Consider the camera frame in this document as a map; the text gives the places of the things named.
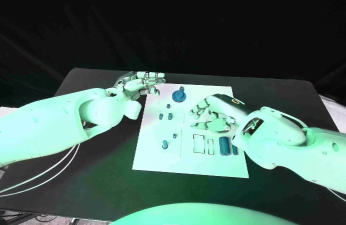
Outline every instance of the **white mat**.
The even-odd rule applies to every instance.
[[[174,102],[171,94],[184,88],[186,100]],[[137,149],[132,169],[181,174],[197,174],[235,178],[249,178],[243,151],[237,148],[237,155],[222,156],[219,137],[232,137],[235,128],[226,134],[190,128],[196,122],[187,112],[193,106],[213,94],[233,96],[227,86],[204,86],[186,84],[161,84],[160,96],[145,98]],[[209,121],[207,112],[199,122]],[[193,135],[203,135],[204,153],[193,152]],[[207,139],[213,140],[213,154],[209,154]],[[162,140],[167,140],[167,149],[162,149]]]

